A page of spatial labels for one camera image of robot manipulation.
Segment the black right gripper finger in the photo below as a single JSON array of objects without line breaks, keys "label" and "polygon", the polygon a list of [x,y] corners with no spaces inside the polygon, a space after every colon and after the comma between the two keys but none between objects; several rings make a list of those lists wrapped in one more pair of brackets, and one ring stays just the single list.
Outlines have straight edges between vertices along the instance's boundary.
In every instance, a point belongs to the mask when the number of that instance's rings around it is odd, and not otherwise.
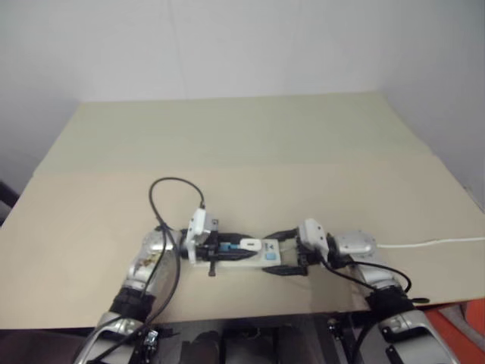
[{"label": "black right gripper finger", "polygon": [[271,275],[278,275],[278,276],[306,276],[307,275],[307,268],[301,266],[291,266],[291,265],[277,265],[277,266],[270,266],[265,267],[262,271],[271,274]]},{"label": "black right gripper finger", "polygon": [[269,235],[270,240],[277,240],[278,242],[297,240],[298,237],[299,229],[297,227],[290,230],[277,231]]}]

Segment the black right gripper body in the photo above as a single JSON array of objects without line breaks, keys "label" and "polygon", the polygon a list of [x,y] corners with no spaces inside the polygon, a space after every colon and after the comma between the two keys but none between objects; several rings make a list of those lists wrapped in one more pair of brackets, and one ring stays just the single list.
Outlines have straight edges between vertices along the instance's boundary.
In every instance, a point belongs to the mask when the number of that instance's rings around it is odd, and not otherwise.
[{"label": "black right gripper body", "polygon": [[321,253],[317,247],[308,243],[303,243],[302,240],[296,238],[297,262],[300,267],[307,268],[311,265],[319,265],[321,263]]}]

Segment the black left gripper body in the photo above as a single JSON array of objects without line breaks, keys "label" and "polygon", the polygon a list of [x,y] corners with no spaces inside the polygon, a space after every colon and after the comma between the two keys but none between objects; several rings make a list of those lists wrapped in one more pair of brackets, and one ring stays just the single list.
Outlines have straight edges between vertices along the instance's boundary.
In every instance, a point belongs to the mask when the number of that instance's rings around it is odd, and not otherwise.
[{"label": "black left gripper body", "polygon": [[219,232],[212,231],[206,241],[196,247],[196,261],[197,262],[208,262],[208,276],[215,277],[216,276],[216,265],[221,260],[221,251],[220,251],[220,241],[219,241]]}]

